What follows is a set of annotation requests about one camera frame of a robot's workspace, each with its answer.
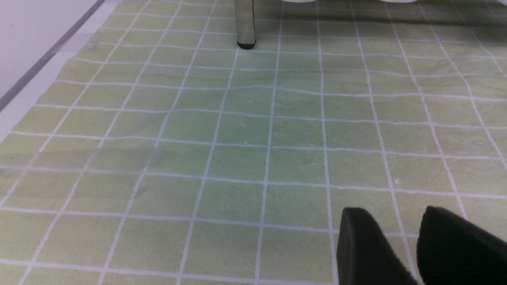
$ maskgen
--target metal leg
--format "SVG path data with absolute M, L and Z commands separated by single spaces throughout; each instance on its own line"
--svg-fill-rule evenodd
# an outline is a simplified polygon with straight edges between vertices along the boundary
M 244 50 L 255 46 L 254 0 L 234 0 L 238 45 Z

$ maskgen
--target white grout line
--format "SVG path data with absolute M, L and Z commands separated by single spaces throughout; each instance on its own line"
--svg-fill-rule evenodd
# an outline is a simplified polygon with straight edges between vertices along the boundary
M 144 9 L 144 8 L 145 8 L 145 7 L 146 7 L 149 3 L 150 3 L 149 1 L 148 1 L 148 2 L 146 2 L 146 4 L 143 6 L 143 9 Z M 134 23 L 135 23 L 136 19 L 137 19 L 137 16 L 136 16 L 136 17 L 134 18 L 134 20 L 132 21 L 132 23 L 131 23 L 131 25 L 130 25 L 131 27 L 134 25 Z M 123 33 L 123 35 L 122 35 L 122 37 L 120 38 L 120 40 L 121 40 L 121 39 L 123 39 L 123 37 L 127 34 L 127 32 L 128 32 L 128 30 L 127 30 L 126 32 L 124 32 L 124 33 Z M 110 51 L 109 55 L 107 56 L 106 61 L 107 61 L 107 60 L 108 60 L 108 59 L 112 56 L 112 54 L 113 54 L 113 53 L 114 53 L 114 51 L 117 49 L 117 47 L 118 47 L 118 46 L 115 46 L 115 47 L 114 47 L 114 48 Z M 99 72 L 102 70 L 102 68 L 104 67 L 104 65 L 105 65 L 105 64 L 103 64 L 103 65 L 101 65 L 101 66 L 99 67 L 99 69 L 95 72 L 95 74 L 94 74 L 94 75 L 92 76 L 92 78 L 90 79 L 90 82 L 92 82 L 92 81 L 95 79 L 95 77 L 99 74 Z M 73 106 L 75 106 L 75 105 L 77 104 L 77 102 L 78 102 L 78 101 L 79 101 L 79 99 L 83 96 L 83 94 L 86 92 L 86 90 L 88 89 L 88 87 L 89 87 L 89 86 L 90 86 L 90 85 L 86 85 L 86 87 L 83 89 L 83 91 L 80 93 L 80 95 L 76 98 L 76 100 L 74 101 L 74 103 L 73 103 L 73 105 L 71 106 L 71 108 L 67 111 L 67 113 L 63 116 L 63 118 L 60 120 L 60 122 L 58 123 L 58 125 L 55 127 L 55 129 L 54 129 L 54 131 L 53 131 L 53 135 L 54 135 L 54 134 L 58 131 L 58 129 L 59 129 L 59 128 L 60 128 L 60 126 L 63 124 L 63 122 L 65 121 L 65 119 L 67 118 L 67 116 L 68 116 L 68 115 L 71 113 L 71 111 L 73 110 Z M 120 114 L 120 111 L 118 111 L 117 115 L 115 116 L 115 118 L 114 118 L 114 119 L 113 119 L 113 121 L 111 122 L 111 125 L 109 126 L 109 129 L 107 130 L 107 133 L 106 133 L 106 135 L 104 136 L 104 139 L 103 139 L 103 140 L 101 140 L 101 142 L 99 143 L 99 146 L 98 146 L 98 147 L 102 146 L 102 144 L 104 143 L 104 141 L 105 141 L 105 137 L 107 137 L 108 133 L 111 131 L 111 129 L 112 129 L 112 127 L 113 127 L 113 125 L 114 125 L 115 121 L 117 120 L 117 118 L 118 118 L 119 114 Z M 45 148 L 45 146 L 49 143 L 49 141 L 51 140 L 51 138 L 52 138 L 52 136 L 49 136 L 49 137 L 47 138 L 46 142 L 45 142 L 45 143 L 43 144 L 43 146 L 41 147 L 41 149 L 40 149 L 39 153 L 43 151 L 43 149 L 44 149 L 44 148 Z M 31 159 L 31 161 L 30 161 L 30 163 L 29 163 L 29 165 L 28 165 L 28 166 L 31 166 L 31 165 L 35 162 L 35 160 L 37 159 L 37 157 L 38 157 L 38 154 L 39 154 L 39 153 L 35 154 L 35 155 L 32 157 L 32 159 Z M 37 250 L 36 250 L 36 251 L 35 251 L 35 253 L 33 254 L 33 257 L 32 257 L 32 260 L 31 260 L 31 262 L 32 262 L 32 263 L 37 261 L 37 258 L 39 257 L 39 254 L 41 253 L 41 251 L 42 251 L 42 249 L 43 249 L 43 247 L 44 247 L 44 244 L 46 243 L 47 239 L 49 238 L 49 235 L 51 234 L 51 231 L 53 230 L 53 228 L 54 228 L 54 226 L 55 226 L 56 222 L 57 222 L 57 221 L 58 221 L 58 219 L 60 218 L 61 213 L 62 213 L 63 211 L 65 211 L 65 209 L 66 209 L 67 205 L 70 203 L 70 199 L 72 198 L 72 196 L 73 196 L 74 192 L 76 191 L 76 188 L 77 188 L 77 185 L 78 185 L 78 183 L 79 183 L 80 179 L 83 177 L 83 175 L 84 175 L 84 173 L 85 173 L 86 169 L 87 169 L 87 168 L 88 168 L 88 166 L 90 165 L 90 163 L 91 163 L 91 161 L 92 161 L 92 159 L 93 159 L 94 154 L 95 154 L 95 153 L 93 153 L 93 154 L 90 156 L 90 158 L 88 159 L 88 161 L 86 162 L 85 168 L 81 171 L 81 173 L 80 173 L 79 177 L 78 177 L 78 178 L 77 178 L 77 180 L 75 181 L 75 183 L 74 183 L 74 185 L 73 185 L 73 187 L 72 187 L 72 189 L 71 189 L 71 191 L 70 191 L 70 193 L 69 193 L 69 195 L 68 195 L 68 197 L 67 197 L 67 199 L 66 199 L 66 201 L 65 201 L 64 205 L 62 206 L 61 210 L 59 211 L 59 213 L 56 215 L 56 217 L 53 219 L 53 221 L 52 221 L 52 222 L 51 222 L 51 224 L 49 225 L 48 229 L 46 230 L 46 233 L 45 233 L 45 235 L 44 235 L 44 237 L 43 237 L 43 239 L 42 239 L 41 243 L 39 244 L 39 246 L 37 247 Z M 18 180 L 16 181 L 16 183 L 12 186 L 11 191 L 9 191 L 9 192 L 8 192 L 8 194 L 5 196 L 5 198 L 2 200 L 2 202 L 0 202 L 0 207 L 2 207 L 2 206 L 3 206 L 4 202 L 5 202 L 5 201 L 9 198 L 9 195 L 11 195 L 11 194 L 12 194 L 12 192 L 13 192 L 13 191 L 14 191 L 14 189 L 17 187 L 17 185 L 19 184 L 19 182 L 21 181 L 21 179 L 22 179 L 22 178 L 26 175 L 26 173 L 27 173 L 27 170 L 24 170 L 24 171 L 23 171 L 23 173 L 22 173 L 22 175 L 18 178 Z M 29 276 L 29 274 L 30 274 L 30 272 L 31 272 L 32 268 L 33 268 L 33 266 L 29 266 L 29 267 L 26 269 L 25 273 L 23 274 L 22 278 L 21 278 L 21 279 L 20 279 L 20 281 L 19 281 L 19 285 L 23 285 L 23 284 L 25 283 L 25 281 L 26 281 L 26 279 L 28 278 L 28 276 Z
M 324 147 L 324 173 L 325 173 L 325 192 L 326 192 L 326 204 L 328 208 L 328 228 L 329 228 L 329 241 L 331 250 L 331 265 L 333 272 L 333 284 L 338 285 L 338 261 L 336 260 L 336 247 L 337 242 L 335 240 L 335 234 L 332 232 L 334 228 L 333 223 L 333 200 L 331 196 L 330 178 L 329 178 L 329 163 L 328 163 L 328 135 L 325 127 L 325 107 L 324 107 L 324 67 L 322 60 L 322 39 L 320 33 L 320 15 L 319 15 L 319 3 L 317 5 L 317 36 L 318 36 L 318 52 L 319 52 L 319 66 L 320 66 L 320 120 L 322 124 L 322 143 Z
M 362 45 L 361 45 L 361 39 L 360 39 L 360 34 L 359 34 L 359 27 L 357 26 L 357 22 L 355 21 L 355 17 L 354 17 L 352 0 L 350 0 L 349 2 L 350 2 L 350 7 L 352 9 L 352 15 L 353 15 L 352 17 L 354 18 L 354 25 L 355 25 L 356 35 L 357 35 L 357 42 L 359 44 L 359 50 L 362 53 L 363 52 L 363 48 L 362 48 Z M 365 66 L 365 69 L 368 70 L 368 65 L 366 64 L 366 59 L 365 59 L 364 56 L 362 56 L 362 58 L 363 58 L 363 64 Z M 401 214 L 400 214 L 400 209 L 398 208 L 398 202 L 397 202 L 397 198 L 396 198 L 396 193 L 394 191 L 394 185 L 393 185 L 393 182 L 392 182 L 391 171 L 389 169 L 389 163 L 387 161 L 387 154 L 386 154 L 386 150 L 385 150 L 385 146 L 384 146 L 384 139 L 382 138 L 382 131 L 380 130 L 380 124 L 378 122 L 378 115 L 377 115 L 377 111 L 375 109 L 374 96 L 373 96 L 373 92 L 372 92 L 372 85 L 370 83 L 370 72 L 369 71 L 367 71 L 366 76 L 367 76 L 367 82 L 368 82 L 368 91 L 369 91 L 369 94 L 370 94 L 370 105 L 371 105 L 371 108 L 372 108 L 373 116 L 375 118 L 375 125 L 377 127 L 377 135 L 378 135 L 379 142 L 380 142 L 380 148 L 382 150 L 382 160 L 384 162 L 385 173 L 387 175 L 387 181 L 388 181 L 388 184 L 389 184 L 389 188 L 391 189 L 390 192 L 391 192 L 391 198 L 392 198 L 392 202 L 393 202 L 394 212 L 396 214 L 396 220 L 397 220 L 397 223 L 398 223 L 398 227 L 399 227 L 400 232 L 402 234 L 402 241 L 403 241 L 403 245 L 405 247 L 405 252 L 406 252 L 407 257 L 408 257 L 410 272 L 412 273 L 412 276 L 415 277 L 415 276 L 417 276 L 417 273 L 416 273 L 417 271 L 416 271 L 416 268 L 414 266 L 414 261 L 412 259 L 412 254 L 410 252 L 408 240 L 407 240 L 407 237 L 406 237 L 405 228 L 403 226 L 403 221 L 402 221 L 402 217 L 401 217 Z

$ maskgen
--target white wall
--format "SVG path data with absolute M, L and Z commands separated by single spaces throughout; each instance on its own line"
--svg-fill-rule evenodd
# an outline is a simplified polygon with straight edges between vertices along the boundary
M 96 0 L 0 0 L 0 96 L 95 2 Z

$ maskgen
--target rubber foot cap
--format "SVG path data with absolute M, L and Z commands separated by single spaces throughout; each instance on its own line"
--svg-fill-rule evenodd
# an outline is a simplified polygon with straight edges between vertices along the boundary
M 251 50 L 254 48 L 256 43 L 257 43 L 257 41 L 255 41 L 255 43 L 253 43 L 253 44 L 240 44 L 239 42 L 237 44 L 239 45 L 240 48 L 242 48 L 244 50 Z

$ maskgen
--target green tiled floor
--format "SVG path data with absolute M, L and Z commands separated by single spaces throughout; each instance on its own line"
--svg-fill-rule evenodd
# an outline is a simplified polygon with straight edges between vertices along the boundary
M 348 206 L 414 274 L 428 205 L 507 238 L 507 8 L 255 2 L 251 51 L 118 4 L 0 144 L 0 284 L 336 284 Z

